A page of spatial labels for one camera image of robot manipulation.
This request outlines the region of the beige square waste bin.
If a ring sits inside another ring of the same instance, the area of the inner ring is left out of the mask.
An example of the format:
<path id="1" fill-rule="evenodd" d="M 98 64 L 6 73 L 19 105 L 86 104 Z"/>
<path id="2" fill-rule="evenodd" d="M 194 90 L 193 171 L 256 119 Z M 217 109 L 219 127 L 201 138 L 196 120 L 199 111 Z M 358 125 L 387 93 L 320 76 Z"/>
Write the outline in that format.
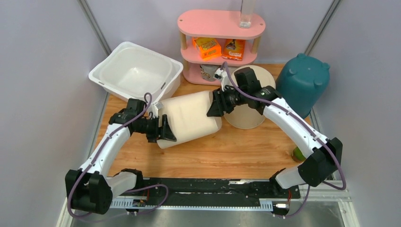
<path id="1" fill-rule="evenodd" d="M 201 91 L 162 100 L 160 115 L 167 115 L 168 123 L 176 141 L 158 140 L 161 149 L 199 139 L 219 131 L 221 117 L 208 117 L 213 99 L 212 91 Z"/>

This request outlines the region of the beige round bucket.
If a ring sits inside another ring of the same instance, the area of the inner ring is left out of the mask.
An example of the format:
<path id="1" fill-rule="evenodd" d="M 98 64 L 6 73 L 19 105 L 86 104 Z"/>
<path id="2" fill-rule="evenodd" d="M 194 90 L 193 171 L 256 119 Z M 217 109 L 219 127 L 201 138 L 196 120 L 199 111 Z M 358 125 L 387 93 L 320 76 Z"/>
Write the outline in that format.
<path id="1" fill-rule="evenodd" d="M 251 68 L 255 72 L 257 79 L 259 80 L 262 87 L 271 86 L 276 88 L 276 82 L 272 74 L 266 69 L 256 65 L 244 65 L 231 72 L 231 77 L 234 83 L 237 85 L 234 73 L 240 69 Z M 255 109 L 251 109 L 247 104 L 236 106 L 231 113 L 224 115 L 227 122 L 239 129 L 252 129 L 261 125 L 266 119 L 263 115 L 260 115 Z"/>

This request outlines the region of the white square plastic bin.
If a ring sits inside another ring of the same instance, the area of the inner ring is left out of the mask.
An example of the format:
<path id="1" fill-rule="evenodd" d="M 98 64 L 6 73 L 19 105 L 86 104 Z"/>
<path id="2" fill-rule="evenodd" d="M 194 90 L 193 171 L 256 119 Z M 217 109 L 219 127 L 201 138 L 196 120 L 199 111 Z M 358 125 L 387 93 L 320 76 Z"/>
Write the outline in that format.
<path id="1" fill-rule="evenodd" d="M 89 72 L 88 78 L 123 101 L 143 100 L 149 92 L 152 101 L 158 102 L 173 96 L 180 86 L 182 71 L 179 61 L 132 42 L 122 42 Z"/>

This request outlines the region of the teal plastic bucket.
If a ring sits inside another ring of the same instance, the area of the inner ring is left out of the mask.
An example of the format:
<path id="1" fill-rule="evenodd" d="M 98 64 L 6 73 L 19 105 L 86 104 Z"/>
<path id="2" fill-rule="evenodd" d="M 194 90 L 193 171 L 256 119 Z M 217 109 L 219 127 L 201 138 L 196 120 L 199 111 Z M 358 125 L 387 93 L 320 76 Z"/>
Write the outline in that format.
<path id="1" fill-rule="evenodd" d="M 329 84 L 329 69 L 328 63 L 299 53 L 282 68 L 276 90 L 300 117 L 305 118 Z"/>

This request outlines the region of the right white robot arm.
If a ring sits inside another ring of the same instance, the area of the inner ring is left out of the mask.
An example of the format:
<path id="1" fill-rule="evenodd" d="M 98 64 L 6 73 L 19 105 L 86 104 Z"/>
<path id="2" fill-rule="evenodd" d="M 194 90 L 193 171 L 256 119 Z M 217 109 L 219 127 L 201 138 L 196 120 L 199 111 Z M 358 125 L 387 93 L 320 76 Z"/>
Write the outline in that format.
<path id="1" fill-rule="evenodd" d="M 340 170 L 342 142 L 338 138 L 329 139 L 307 124 L 275 88 L 261 86 L 253 69 L 240 69 L 231 77 L 220 67 L 214 78 L 220 81 L 221 87 L 212 93 L 208 117 L 222 117 L 237 106 L 248 105 L 279 126 L 304 157 L 298 166 L 279 170 L 271 177 L 272 195 L 283 197 L 290 187 L 302 184 L 316 187 Z"/>

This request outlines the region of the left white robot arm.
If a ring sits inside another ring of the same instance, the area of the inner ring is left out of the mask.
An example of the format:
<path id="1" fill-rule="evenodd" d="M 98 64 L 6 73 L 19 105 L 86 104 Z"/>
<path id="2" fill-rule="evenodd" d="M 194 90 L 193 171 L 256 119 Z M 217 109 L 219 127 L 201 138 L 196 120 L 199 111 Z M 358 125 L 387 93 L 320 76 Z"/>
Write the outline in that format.
<path id="1" fill-rule="evenodd" d="M 87 215 L 105 214 L 117 196 L 124 193 L 138 196 L 150 189 L 137 169 L 126 168 L 110 178 L 106 175 L 118 152 L 134 133 L 144 134 L 149 143 L 177 141 L 167 114 L 149 112 L 145 115 L 151 106 L 151 100 L 130 98 L 125 108 L 111 116 L 105 135 L 91 156 L 79 169 L 66 173 L 67 207 L 71 216 L 78 218 L 75 210 Z"/>

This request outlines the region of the grey cartoon cup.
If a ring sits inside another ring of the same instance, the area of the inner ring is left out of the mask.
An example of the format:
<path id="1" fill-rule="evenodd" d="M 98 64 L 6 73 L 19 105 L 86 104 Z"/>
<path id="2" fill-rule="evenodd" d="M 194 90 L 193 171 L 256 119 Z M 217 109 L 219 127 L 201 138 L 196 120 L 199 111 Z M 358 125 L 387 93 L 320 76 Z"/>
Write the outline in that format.
<path id="1" fill-rule="evenodd" d="M 210 64 L 201 64 L 200 65 L 200 73 L 201 77 L 209 82 L 216 81 L 220 79 L 220 77 L 215 77 L 216 71 L 220 69 L 218 65 L 210 65 Z"/>

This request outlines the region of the orange snack box right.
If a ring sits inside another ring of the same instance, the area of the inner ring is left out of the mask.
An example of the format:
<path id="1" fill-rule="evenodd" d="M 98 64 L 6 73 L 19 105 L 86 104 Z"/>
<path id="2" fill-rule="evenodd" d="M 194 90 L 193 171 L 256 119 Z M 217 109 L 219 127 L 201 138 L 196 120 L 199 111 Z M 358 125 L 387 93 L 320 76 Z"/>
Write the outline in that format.
<path id="1" fill-rule="evenodd" d="M 245 40 L 242 39 L 226 39 L 222 47 L 222 58 L 242 61 L 244 57 Z"/>

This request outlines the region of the orange snack box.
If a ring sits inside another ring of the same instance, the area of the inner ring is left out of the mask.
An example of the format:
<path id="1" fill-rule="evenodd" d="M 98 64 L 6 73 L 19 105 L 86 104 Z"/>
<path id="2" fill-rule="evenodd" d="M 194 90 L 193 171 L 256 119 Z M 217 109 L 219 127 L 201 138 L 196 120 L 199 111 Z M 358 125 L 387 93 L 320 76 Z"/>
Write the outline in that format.
<path id="1" fill-rule="evenodd" d="M 226 39 L 222 47 L 222 58 L 242 61 L 244 57 L 245 40 L 242 39 Z"/>
<path id="2" fill-rule="evenodd" d="M 192 37 L 192 45 L 198 51 L 200 58 L 204 61 L 208 61 L 222 55 L 222 48 L 216 38 Z"/>

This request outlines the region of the orange snack box left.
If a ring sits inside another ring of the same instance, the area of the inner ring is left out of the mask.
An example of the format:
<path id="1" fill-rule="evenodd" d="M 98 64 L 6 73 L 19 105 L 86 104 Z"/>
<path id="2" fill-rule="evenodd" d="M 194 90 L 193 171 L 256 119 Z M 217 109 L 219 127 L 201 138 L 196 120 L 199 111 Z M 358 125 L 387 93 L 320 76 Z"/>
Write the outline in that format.
<path id="1" fill-rule="evenodd" d="M 222 55 L 222 48 L 216 38 L 192 37 L 192 45 L 198 51 L 200 58 L 204 61 L 208 61 Z"/>

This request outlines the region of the pink three-tier shelf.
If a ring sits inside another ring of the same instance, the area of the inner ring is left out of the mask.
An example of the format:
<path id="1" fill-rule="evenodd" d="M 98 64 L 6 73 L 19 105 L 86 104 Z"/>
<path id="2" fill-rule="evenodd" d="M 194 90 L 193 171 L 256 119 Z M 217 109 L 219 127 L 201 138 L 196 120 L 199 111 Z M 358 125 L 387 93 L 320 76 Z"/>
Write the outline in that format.
<path id="1" fill-rule="evenodd" d="M 262 33 L 266 28 L 264 19 L 253 14 L 250 28 L 240 28 L 240 12 L 227 10 L 193 9 L 182 13 L 177 19 L 180 32 L 181 55 L 183 57 L 183 77 L 190 83 L 199 85 L 218 85 L 216 81 L 206 81 L 201 76 L 201 64 L 221 65 L 225 59 L 201 59 L 192 45 L 191 37 L 216 38 L 220 44 L 226 39 L 246 40 L 242 61 L 227 60 L 229 66 L 252 64 L 257 57 Z"/>

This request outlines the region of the green bottle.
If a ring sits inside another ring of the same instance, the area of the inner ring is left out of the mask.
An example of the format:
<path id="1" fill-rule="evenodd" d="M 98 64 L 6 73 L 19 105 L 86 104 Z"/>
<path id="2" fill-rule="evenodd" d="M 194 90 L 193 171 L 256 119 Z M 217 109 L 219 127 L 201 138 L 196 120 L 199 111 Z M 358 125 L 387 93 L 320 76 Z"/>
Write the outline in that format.
<path id="1" fill-rule="evenodd" d="M 295 147 L 291 154 L 292 159 L 297 163 L 302 163 L 306 160 L 299 147 Z"/>

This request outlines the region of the clear glass bottle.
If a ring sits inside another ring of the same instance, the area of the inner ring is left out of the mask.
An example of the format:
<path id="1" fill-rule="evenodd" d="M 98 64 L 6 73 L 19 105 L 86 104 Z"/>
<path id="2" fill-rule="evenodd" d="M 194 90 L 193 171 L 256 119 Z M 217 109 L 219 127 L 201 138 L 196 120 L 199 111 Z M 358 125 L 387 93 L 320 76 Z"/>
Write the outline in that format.
<path id="1" fill-rule="evenodd" d="M 250 28 L 252 15 L 254 11 L 254 0 L 242 0 L 240 9 L 240 28 Z"/>

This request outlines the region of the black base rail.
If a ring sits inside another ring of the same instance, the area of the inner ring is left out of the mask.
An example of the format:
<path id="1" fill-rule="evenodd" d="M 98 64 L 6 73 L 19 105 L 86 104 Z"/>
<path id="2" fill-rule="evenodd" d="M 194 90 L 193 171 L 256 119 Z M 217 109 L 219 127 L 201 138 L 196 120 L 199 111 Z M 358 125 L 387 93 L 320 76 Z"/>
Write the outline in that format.
<path id="1" fill-rule="evenodd" d="M 130 192 L 113 199 L 111 208 L 145 211 L 287 211 L 291 199 L 301 197 L 299 187 L 282 191 L 268 180 L 207 178 L 145 178 L 143 192 Z"/>

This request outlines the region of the aluminium frame rail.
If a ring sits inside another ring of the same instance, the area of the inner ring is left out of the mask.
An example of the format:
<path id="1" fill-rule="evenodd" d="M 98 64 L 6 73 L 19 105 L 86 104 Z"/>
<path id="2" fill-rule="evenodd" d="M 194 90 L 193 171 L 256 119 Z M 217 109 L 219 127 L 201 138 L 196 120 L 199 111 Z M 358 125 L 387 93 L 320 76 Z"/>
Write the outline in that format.
<path id="1" fill-rule="evenodd" d="M 75 218 L 88 222 L 93 215 L 123 209 L 128 215 L 158 209 L 208 211 L 266 211 L 282 219 L 297 216 L 308 201 L 336 201 L 344 225 L 359 226 L 350 197 L 334 192 L 330 182 L 316 188 L 305 185 L 280 189 L 270 180 L 206 178 L 141 178 L 137 186 L 112 198 L 105 188 L 96 201 L 86 199 L 72 207 Z"/>

